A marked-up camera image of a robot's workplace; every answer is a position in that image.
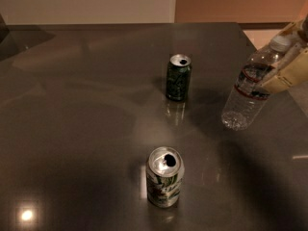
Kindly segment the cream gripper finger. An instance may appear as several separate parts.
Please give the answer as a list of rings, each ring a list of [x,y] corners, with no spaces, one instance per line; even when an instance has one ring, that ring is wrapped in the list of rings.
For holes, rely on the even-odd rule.
[[[286,67],[260,85],[268,93],[288,90],[308,80],[308,48],[300,51]]]
[[[302,23],[303,23],[302,20],[289,23],[278,33],[278,36],[285,37],[289,39],[291,42],[304,41]]]

